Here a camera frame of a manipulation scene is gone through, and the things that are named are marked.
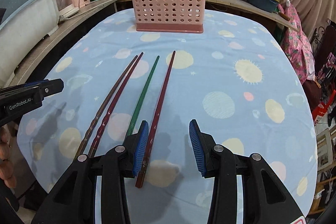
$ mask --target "chopstick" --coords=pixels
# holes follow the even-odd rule
[[[155,133],[156,133],[156,129],[157,129],[159,118],[160,118],[160,113],[161,113],[161,109],[162,109],[163,100],[165,98],[165,94],[166,94],[166,90],[167,90],[169,75],[170,75],[171,69],[173,67],[175,53],[176,52],[173,51],[173,54],[172,54],[171,59],[170,59],[169,67],[168,67],[168,70],[167,70],[167,74],[166,74],[165,80],[163,82],[163,86],[162,86],[162,89],[161,89],[159,100],[157,102],[157,106],[156,106],[156,109],[155,109],[151,129],[150,129],[149,135],[148,135],[148,141],[147,141],[147,145],[146,145],[146,149],[145,149],[145,155],[144,155],[143,161],[142,161],[141,170],[138,174],[138,177],[137,177],[136,183],[135,183],[135,186],[137,188],[142,188],[143,182],[145,180],[146,170],[147,170],[147,166],[148,166],[148,163],[149,163],[149,158],[150,158],[151,153],[152,153],[152,147],[153,147],[153,142],[154,142],[154,138],[155,138]]]
[[[139,100],[136,104],[136,107],[135,107],[135,110],[133,112],[133,115],[132,115],[132,118],[131,118],[131,121],[129,123],[129,126],[128,126],[128,129],[126,131],[126,135],[125,135],[125,138],[129,135],[132,135],[133,134],[133,130],[134,130],[134,127],[135,127],[135,123],[137,122],[137,119],[139,117],[139,113],[140,113],[140,109],[141,109],[141,106],[142,106],[142,103],[143,103],[143,100],[145,99],[145,96],[146,96],[146,92],[147,92],[147,89],[148,89],[148,86],[152,80],[152,76],[154,74],[154,71],[155,71],[155,68],[156,68],[156,65],[159,61],[159,58],[160,56],[158,55],[155,62],[154,62],[154,65],[151,69],[151,72],[149,73],[148,75],[148,78],[146,80],[146,83],[145,83],[145,86],[143,87],[142,89],[142,92],[140,94],[140,97],[139,97]]]
[[[130,69],[130,67],[133,65],[134,61],[137,59],[137,55],[133,58],[133,60],[129,63],[129,65],[127,66],[127,68],[123,71],[123,73],[120,75],[120,77],[118,78],[118,80],[116,81],[116,83],[114,84],[114,86],[112,87],[112,89],[110,90],[109,94],[106,96],[105,100],[103,101],[103,103],[101,104],[100,108],[98,109],[98,112],[95,116],[95,118],[92,120],[90,127],[88,128],[88,130],[86,131],[83,140],[81,141],[77,152],[76,152],[76,156],[75,158],[77,158],[79,155],[84,153],[84,150],[86,148],[86,145],[92,135],[92,131],[95,128],[95,126],[97,125],[97,122],[100,118],[100,116],[102,115],[105,107],[107,106],[108,102],[111,100],[112,95],[115,93],[117,87],[119,86],[119,84],[121,83],[122,79],[125,77],[127,71]]]
[[[115,94],[108,110],[107,110],[107,113],[105,115],[105,117],[103,118],[103,121],[101,122],[101,125],[100,127],[98,128],[97,130],[97,134],[96,134],[96,137],[93,139],[92,141],[92,144],[91,144],[91,147],[90,147],[90,150],[89,150],[89,153],[88,153],[88,157],[89,158],[92,158],[95,156],[96,154],[96,151],[97,151],[97,148],[98,148],[98,145],[100,143],[100,139],[104,133],[104,130],[105,130],[105,127],[110,119],[110,116],[120,98],[120,95],[121,93],[123,92],[128,80],[130,79],[131,75],[132,75],[132,72],[134,71],[135,67],[137,66],[137,64],[139,63],[141,57],[143,56],[143,52],[139,55],[139,57],[137,58],[137,60],[135,61],[135,63],[133,64],[133,66],[131,67],[131,69],[129,70],[128,74],[126,75],[124,81],[122,82],[120,88],[118,89],[117,93]]]

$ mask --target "yellow circle pattern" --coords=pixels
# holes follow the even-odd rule
[[[244,155],[244,145],[238,138],[227,139],[222,145],[231,150],[233,154]]]
[[[263,73],[257,65],[250,60],[238,60],[235,64],[237,74],[248,83],[259,83],[263,79]]]
[[[170,59],[173,53],[167,55],[166,63],[169,65]],[[174,57],[173,68],[174,69],[185,69],[190,67],[194,63],[193,56],[186,51],[176,51]]]
[[[285,119],[285,112],[277,101],[268,99],[265,103],[265,109],[268,117],[276,123],[281,123]]]
[[[58,141],[58,148],[64,157],[73,159],[80,143],[81,135],[78,129],[70,127],[65,129],[61,134]]]
[[[298,196],[302,196],[306,192],[307,186],[308,186],[308,179],[307,177],[303,177],[299,181],[299,184],[296,188],[296,193],[298,194]]]
[[[63,70],[65,70],[65,68],[67,68],[72,62],[72,57],[69,56],[67,58],[64,58],[56,67],[55,71],[56,72],[61,72]]]
[[[153,160],[146,172],[146,181],[156,187],[167,187],[179,174],[179,166],[165,160]]]

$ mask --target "plastic basket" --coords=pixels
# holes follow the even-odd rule
[[[279,4],[278,0],[247,0],[247,2],[269,13],[274,12],[274,10]]]
[[[205,0],[132,0],[137,31],[203,32]]]

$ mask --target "metal screw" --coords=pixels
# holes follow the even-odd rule
[[[125,151],[125,147],[122,146],[122,145],[118,145],[118,146],[115,148],[115,151],[118,152],[118,153],[124,152],[124,151]]]
[[[84,154],[79,155],[77,158],[77,160],[80,162],[86,161],[86,159],[87,159],[87,155],[84,155]]]
[[[252,155],[252,159],[254,159],[254,160],[261,160],[261,156],[259,154],[257,154],[257,153],[254,153]]]
[[[216,152],[222,152],[224,150],[224,147],[218,144],[213,147],[213,150],[215,150]]]

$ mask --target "blue tablecloth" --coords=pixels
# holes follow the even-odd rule
[[[207,222],[213,179],[202,178],[197,170],[191,119],[234,153],[260,153],[307,215],[317,172],[313,121],[299,80],[269,32],[252,20],[210,10],[203,34],[136,32],[134,22],[133,10],[125,10],[95,26],[48,74],[48,79],[64,81],[63,92],[45,98],[41,108],[23,117],[17,141],[42,187],[49,191],[69,166],[111,87],[142,51],[96,155],[122,143],[160,55],[136,129],[143,119],[151,124],[176,50],[144,187],[135,188],[135,180],[125,182],[132,223]],[[241,223],[240,178],[238,184]]]

